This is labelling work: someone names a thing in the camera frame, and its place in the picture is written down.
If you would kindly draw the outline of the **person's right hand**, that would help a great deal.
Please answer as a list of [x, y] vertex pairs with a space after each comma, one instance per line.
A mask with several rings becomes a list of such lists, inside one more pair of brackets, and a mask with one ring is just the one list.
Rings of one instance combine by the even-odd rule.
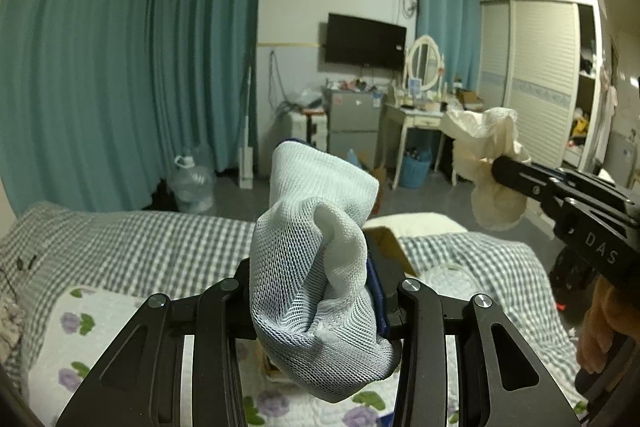
[[639, 343], [640, 314], [605, 277], [599, 277], [579, 335], [576, 360], [589, 374], [600, 374], [616, 334]]

